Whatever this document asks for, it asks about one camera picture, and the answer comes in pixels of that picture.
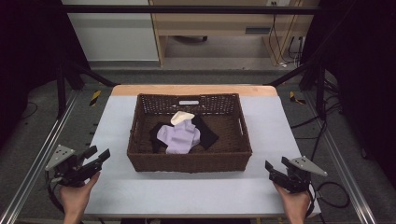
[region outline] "metal bar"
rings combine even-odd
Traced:
[[[53,146],[58,139],[71,111],[73,110],[78,96],[79,91],[72,91],[72,95],[69,97],[64,115],[60,119],[57,119],[55,124],[52,126],[46,141],[35,157],[35,161],[33,162],[26,177],[23,179],[20,188],[18,189],[11,203],[8,205],[6,211],[1,216],[0,223],[12,224],[16,221],[17,216],[26,202],[26,199],[28,198],[35,182],[37,181],[40,172],[43,171],[45,162],[48,160]]]
[[[101,82],[102,84],[104,84],[108,87],[115,87],[117,85],[120,85],[119,83],[114,83],[104,77],[99,76],[98,74],[91,71],[91,69],[84,68],[83,66],[81,66],[75,62],[69,62],[69,64],[72,68],[79,71],[80,73],[84,73],[85,75],[94,78],[95,80]]]
[[[304,94],[305,99],[307,100],[312,112],[316,113],[315,107],[313,103],[315,102],[312,93]],[[327,131],[324,135],[324,139],[329,147],[329,153],[332,157],[332,161],[334,162],[334,166],[337,169],[338,174],[340,175],[341,181],[344,184],[347,192],[349,193],[350,200],[356,210],[356,214],[358,215],[361,223],[365,224],[375,224],[375,217],[364,199],[363,194],[361,193],[361,189],[359,188],[358,184],[356,183],[355,178],[353,177],[352,173],[350,172],[349,168],[347,167],[347,163],[344,161],[343,156],[340,153],[337,145],[335,144],[332,135],[329,131]]]
[[[302,64],[301,66],[296,67],[295,69],[289,71],[285,76],[280,77],[270,83],[262,84],[262,85],[277,87],[277,86],[283,84],[284,82],[286,82],[287,80],[291,79],[292,77],[296,77],[296,76],[300,75],[302,72],[306,71],[309,68],[309,66],[310,66],[310,63]]]
[[[62,114],[66,110],[66,92],[64,85],[64,71],[63,64],[59,63],[58,68],[56,69],[56,84],[58,87],[58,116],[57,119],[62,117]]]
[[[41,10],[66,13],[196,13],[196,14],[284,14],[316,15],[342,12],[339,7],[227,7],[227,6],[43,6]]]

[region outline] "wicker basket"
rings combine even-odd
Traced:
[[[177,111],[199,115],[219,139],[210,148],[197,145],[189,154],[153,153],[149,131],[169,123]],[[139,94],[127,150],[137,172],[245,171],[252,150],[237,93],[207,95]]]

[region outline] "robotic arm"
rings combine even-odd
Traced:
[[[309,191],[309,185],[311,184],[311,173],[323,176],[327,176],[327,173],[306,157],[292,160],[282,157],[282,163],[287,167],[287,175],[274,169],[274,166],[271,165],[271,163],[265,161],[265,169],[270,173],[269,178],[280,187],[288,190],[290,193],[308,191],[311,198],[311,204],[309,205],[308,211],[305,214],[305,216],[308,217],[314,210],[315,201],[315,198]]]
[[[102,164],[110,157],[110,151],[107,149],[100,154],[98,158],[85,165],[85,159],[90,158],[97,152],[96,146],[86,150],[75,151],[74,149],[59,145],[49,160],[45,170],[48,172],[54,170],[55,174],[52,183],[58,183],[63,186],[81,187],[84,181],[91,178],[98,171],[102,170]]]

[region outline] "basket handle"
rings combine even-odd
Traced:
[[[177,97],[178,105],[199,105],[201,97],[200,96],[179,96]]]

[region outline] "wooden cabinet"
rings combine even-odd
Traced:
[[[149,3],[152,6],[267,6],[267,0],[149,0]],[[318,0],[290,0],[288,7],[308,7],[317,4]],[[151,17],[161,64],[164,61],[167,37],[170,35],[260,35],[274,65],[282,62],[281,55],[289,46],[292,36],[306,35],[313,18],[305,15],[176,13],[157,13]]]

